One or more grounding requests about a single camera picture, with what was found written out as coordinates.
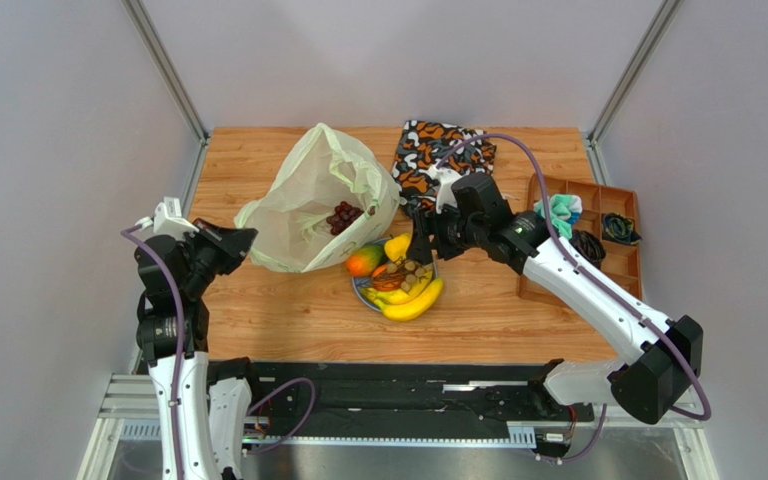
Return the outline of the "yellow banana bunch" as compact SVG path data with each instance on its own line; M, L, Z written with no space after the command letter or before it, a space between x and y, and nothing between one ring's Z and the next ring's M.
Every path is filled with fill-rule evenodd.
M380 309L381 314L395 322L409 322L417 319L438 300L443 291L444 282L433 269L420 278L410 292L401 290L379 292L366 288L367 298L372 300Z

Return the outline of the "red grape bunch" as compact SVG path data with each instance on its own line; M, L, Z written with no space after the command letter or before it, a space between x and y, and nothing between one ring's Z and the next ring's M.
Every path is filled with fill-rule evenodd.
M336 237L364 215L373 215L375 213L376 208L374 206L362 210L359 206L342 201L334 207L333 212L326 217L325 222L329 228L329 233Z

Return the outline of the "pale green plastic bag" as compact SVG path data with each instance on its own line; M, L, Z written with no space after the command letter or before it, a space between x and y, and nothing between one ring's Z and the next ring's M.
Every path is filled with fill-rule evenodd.
M259 231L247 259L278 273L307 273L344 262L391 225L400 186L360 140L324 123L294 145L267 194L244 205L234 222ZM325 222L346 201L376 208L340 235Z

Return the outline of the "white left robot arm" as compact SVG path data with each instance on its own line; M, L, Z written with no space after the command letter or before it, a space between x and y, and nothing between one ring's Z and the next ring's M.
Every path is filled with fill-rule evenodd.
M238 479L244 410L257 383L252 362L212 366L203 296L244 262L258 232L202 219L145 217L122 232L144 285L137 345L153 383L164 479Z

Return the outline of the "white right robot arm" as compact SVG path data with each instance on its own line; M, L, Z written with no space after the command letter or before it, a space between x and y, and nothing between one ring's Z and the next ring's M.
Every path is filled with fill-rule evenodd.
M484 251L562 300L617 354L605 362L552 361L538 380L560 405L604 403L654 425L680 413L694 390L697 420L712 411L699 381L704 332L693 318L671 318L620 287L534 211L515 213L494 179L483 173L445 176L437 204L411 214L409 259L430 264L472 248Z

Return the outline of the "green orange mango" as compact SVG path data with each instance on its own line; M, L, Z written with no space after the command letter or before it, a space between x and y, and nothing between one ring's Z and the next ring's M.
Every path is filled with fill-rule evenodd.
M351 254L345 266L352 277L369 277L384 262L385 257L382 244L368 244Z

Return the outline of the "blue plate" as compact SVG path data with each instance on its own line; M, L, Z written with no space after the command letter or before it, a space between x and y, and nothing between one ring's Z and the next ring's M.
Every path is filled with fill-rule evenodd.
M373 241L370 245L380 245L382 248L386 244L388 240L390 240L391 237L381 238L378 240ZM382 257L382 262L386 263L386 255ZM381 309L369 298L367 298L366 294L364 293L366 288L371 288L369 277L352 277L351 279L352 288L359 298L359 300L366 305L369 309L381 313Z

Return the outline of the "camouflage patterned shorts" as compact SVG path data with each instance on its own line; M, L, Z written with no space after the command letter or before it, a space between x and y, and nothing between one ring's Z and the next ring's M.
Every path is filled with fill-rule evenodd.
M391 168L391 176L401 188L401 212L409 217L417 210L434 208L439 183L432 178L429 169L453 146L484 133L483 130L447 123L406 121ZM495 144L479 139L457 150L444 165L461 176L474 172L491 174L496 153Z

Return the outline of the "lower teal white sock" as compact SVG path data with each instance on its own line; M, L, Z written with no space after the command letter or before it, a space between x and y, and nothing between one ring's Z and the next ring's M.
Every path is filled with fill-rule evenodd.
M573 227L572 225L561 218L558 217L552 217L551 218L552 226L554 227L555 231L561 238L565 238L570 240L573 236Z

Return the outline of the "teal white sock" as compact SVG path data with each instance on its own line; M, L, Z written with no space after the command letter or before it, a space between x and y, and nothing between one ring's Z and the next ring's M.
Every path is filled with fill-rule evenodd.
M551 218L552 226L554 227L555 231L561 238L565 238L570 240L573 236L573 227L572 225L561 218L558 217L552 217Z
M578 195L554 194L549 198L550 218L568 224L575 224L581 217L584 208Z

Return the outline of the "upper teal white sock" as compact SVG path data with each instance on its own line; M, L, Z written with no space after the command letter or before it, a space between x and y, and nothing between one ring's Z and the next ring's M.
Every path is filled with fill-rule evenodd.
M584 208L578 195L554 194L549 198L550 218L568 224L575 224L581 217Z

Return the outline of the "dark brown rolled tie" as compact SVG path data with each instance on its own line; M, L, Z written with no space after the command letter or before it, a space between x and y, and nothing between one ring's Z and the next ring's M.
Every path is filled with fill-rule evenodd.
M571 246L598 270L607 256L602 242L592 233L574 229L569 240Z

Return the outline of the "navy yellow rolled tie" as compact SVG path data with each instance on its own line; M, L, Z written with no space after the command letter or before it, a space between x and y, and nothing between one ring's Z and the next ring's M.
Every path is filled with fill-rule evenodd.
M641 235L635 229L634 220L621 214L604 214L601 226L605 240L628 246L637 246L642 241Z

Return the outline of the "wooden compartment organizer tray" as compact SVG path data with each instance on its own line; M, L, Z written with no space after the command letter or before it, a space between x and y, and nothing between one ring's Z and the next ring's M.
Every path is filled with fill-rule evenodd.
M575 252L636 298L642 297L637 197L631 190L548 177L548 193L580 198Z

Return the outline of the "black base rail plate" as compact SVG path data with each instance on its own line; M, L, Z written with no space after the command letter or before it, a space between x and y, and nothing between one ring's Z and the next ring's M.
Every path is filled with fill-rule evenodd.
M592 406L562 406L538 391L538 365L262 362L253 398L291 385L255 412L267 434L292 438L503 439L509 422L567 431L595 421Z

